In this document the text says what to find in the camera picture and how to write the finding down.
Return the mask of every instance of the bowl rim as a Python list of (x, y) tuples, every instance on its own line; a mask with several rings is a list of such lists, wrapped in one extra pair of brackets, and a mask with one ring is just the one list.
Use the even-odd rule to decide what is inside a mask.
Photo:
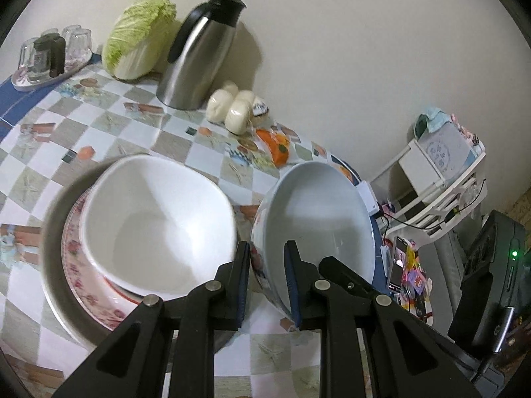
[(135, 294), (138, 295), (149, 295), (149, 294), (155, 294), (160, 296), (164, 300), (171, 300), (180, 298), (183, 296), (186, 296), (189, 292), (186, 292), (184, 294), (176, 294), (172, 292), (161, 292), (159, 290), (155, 289), (149, 289), (149, 288), (141, 288), (133, 283), (129, 283), (129, 281), (124, 280), (123, 278), (120, 278), (115, 273), (107, 270), (102, 264), (99, 263), (99, 261), (95, 258), (94, 254), (92, 253), (90, 249), (90, 245), (88, 244), (88, 238), (87, 238), (87, 216), (89, 214), (89, 211), (91, 210), (91, 205), (94, 202), (94, 199), (97, 197), (98, 192), (100, 191), (102, 185), (116, 172), (118, 168), (123, 167), (126, 165), (126, 163), (131, 161), (161, 161), (165, 163), (169, 163), (171, 165), (179, 166), (182, 169), (185, 170), (185, 172), (193, 173), (194, 175), (198, 175), (200, 178), (203, 178), (203, 180), (207, 181), (208, 184), (210, 184), (211, 187), (214, 188), (214, 191), (220, 194), (220, 199), (222, 199), (222, 202), (225, 203), (226, 210), (230, 212), (230, 217), (232, 218), (230, 220), (230, 247), (234, 247), (233, 250), (236, 249), (236, 216), (234, 213), (234, 209), (227, 197), (227, 195), (219, 188), (217, 184), (215, 184), (213, 181), (208, 179), (206, 176), (201, 175), (199, 172), (183, 165), (182, 163), (176, 162), (175, 160), (163, 158), (163, 157), (154, 157), (152, 155), (145, 155), (145, 154), (139, 154), (139, 155), (130, 155), (127, 157), (124, 157), (122, 159), (117, 160), (115, 163), (113, 163), (107, 170), (103, 172), (103, 174), (97, 179), (96, 183), (92, 186), (91, 192), (87, 196), (87, 200), (85, 201), (83, 211), (81, 212), (80, 220), (79, 220), (79, 238), (80, 243), (83, 246), (83, 252), (85, 253), (87, 259), (89, 262), (96, 268), (96, 270), (101, 273), (104, 277), (111, 280), (113, 283), (118, 284), (120, 287), (123, 287), (126, 290), (129, 290)]
[[(317, 162), (317, 161), (307, 161), (307, 162), (303, 162), (303, 163), (298, 163), (296, 164), (295, 166), (293, 166), (291, 169), (289, 169), (279, 180), (278, 182), (276, 183), (276, 185), (267, 193), (267, 197), (270, 197), (270, 200), (269, 200), (269, 207), (268, 207), (268, 210), (267, 211), (267, 215), (266, 215), (266, 219), (264, 220), (264, 229), (262, 231), (262, 239), (264, 241), (264, 253), (267, 251), (267, 244), (266, 244), (266, 241), (267, 241), (267, 238), (266, 238), (266, 235), (267, 235), (267, 226), (269, 225), (269, 220), (271, 219), (271, 210), (272, 210), (272, 206), (273, 206), (273, 201), (275, 199), (275, 197), (277, 196), (277, 192), (279, 191), (280, 187), (282, 186), (282, 182), (284, 181), (284, 179), (290, 175), (292, 172), (298, 170), (300, 167), (306, 167), (306, 166), (325, 166), (326, 168), (332, 168), (334, 169), (336, 172), (338, 172), (339, 175), (342, 175), (342, 173), (336, 169), (335, 167), (329, 165), (328, 163), (323, 163), (323, 162)], [(354, 188), (354, 192), (356, 193), (354, 196), (358, 196), (361, 200), (361, 203), (363, 204), (363, 199), (361, 198), (361, 195), (358, 193), (358, 190), (356, 189), (356, 186), (354, 184), (352, 184), (352, 188)], [(376, 250), (376, 240), (374, 238), (374, 229), (373, 229), (373, 226), (372, 226), (372, 223), (371, 223), (371, 217), (368, 215), (367, 213), (367, 220), (368, 220), (368, 223), (369, 223), (369, 228), (371, 229), (371, 237), (372, 237), (372, 249), (373, 249), (373, 252), (375, 252)], [(265, 270), (267, 272), (267, 276), (269, 277), (269, 279), (267, 281), (270, 282), (270, 284), (272, 283), (272, 275), (271, 275), (271, 272), (269, 270), (269, 262), (266, 262), (264, 261), (264, 267), (265, 267)], [(374, 274), (374, 270), (376, 268), (376, 256), (374, 255), (373, 256), (373, 266), (372, 266), (372, 270), (373, 270), (373, 274)], [(274, 294), (274, 297), (275, 297), (275, 301), (278, 305), (280, 305), (280, 308), (282, 309), (282, 311), (289, 315), (289, 316), (292, 316), (293, 314), (291, 313), (291, 310), (288, 309), (288, 307), (286, 306), (286, 304), (284, 304), (284, 302), (282, 301), (281, 297), (280, 297), (280, 294), (277, 290), (277, 287), (276, 286), (269, 286), (269, 290)]]

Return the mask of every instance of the orange plastic wrapper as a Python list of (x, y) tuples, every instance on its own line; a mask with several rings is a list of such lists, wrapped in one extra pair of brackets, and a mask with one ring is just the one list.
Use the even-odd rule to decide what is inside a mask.
[(284, 166), (289, 157), (289, 141), (282, 133), (257, 129), (257, 136), (267, 145), (276, 167)]

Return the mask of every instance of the light blue cloth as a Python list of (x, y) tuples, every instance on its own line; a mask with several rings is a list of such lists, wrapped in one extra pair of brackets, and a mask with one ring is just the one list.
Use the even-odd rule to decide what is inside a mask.
[(426, 114), (428, 117), (427, 128), (430, 133), (434, 133), (439, 130), (445, 123), (452, 121), (449, 115), (445, 114), (438, 107), (429, 107), (426, 109)]

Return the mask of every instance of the floral pattern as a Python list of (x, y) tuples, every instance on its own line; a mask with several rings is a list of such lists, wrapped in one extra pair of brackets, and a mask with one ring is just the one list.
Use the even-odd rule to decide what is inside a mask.
[(66, 280), (74, 296), (85, 311), (99, 324), (111, 331), (135, 308), (124, 298), (105, 294), (111, 287), (87, 261), (79, 242), (79, 218), (90, 190), (87, 190), (72, 207), (63, 231), (61, 255)]

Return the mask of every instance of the phone screen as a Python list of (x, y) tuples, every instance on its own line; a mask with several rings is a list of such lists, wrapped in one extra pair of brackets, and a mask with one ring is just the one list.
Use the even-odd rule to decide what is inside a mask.
[(397, 237), (389, 276), (389, 289), (395, 292), (399, 292), (400, 288), (402, 287), (402, 273), (404, 271), (404, 263), (406, 261), (406, 250), (406, 242), (402, 238)]

